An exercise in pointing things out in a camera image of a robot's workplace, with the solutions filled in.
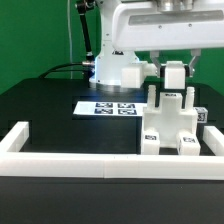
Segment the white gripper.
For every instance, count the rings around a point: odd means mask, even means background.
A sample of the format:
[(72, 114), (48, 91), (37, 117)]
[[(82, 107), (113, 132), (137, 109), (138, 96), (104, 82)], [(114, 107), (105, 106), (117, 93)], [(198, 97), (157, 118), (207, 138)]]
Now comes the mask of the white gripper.
[(191, 10), (161, 12), (155, 1), (122, 3), (112, 19), (112, 45), (119, 51), (151, 51), (157, 77), (165, 76), (161, 50), (191, 50), (192, 77), (203, 48), (224, 47), (224, 0), (195, 0)]

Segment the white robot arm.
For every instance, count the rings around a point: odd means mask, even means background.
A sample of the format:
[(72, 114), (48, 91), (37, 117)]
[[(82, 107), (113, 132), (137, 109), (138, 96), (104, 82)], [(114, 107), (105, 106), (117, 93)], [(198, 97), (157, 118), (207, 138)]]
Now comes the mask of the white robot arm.
[(201, 50), (224, 47), (224, 0), (78, 0), (85, 14), (100, 10), (101, 50), (89, 82), (94, 87), (138, 88), (147, 76), (183, 89)]

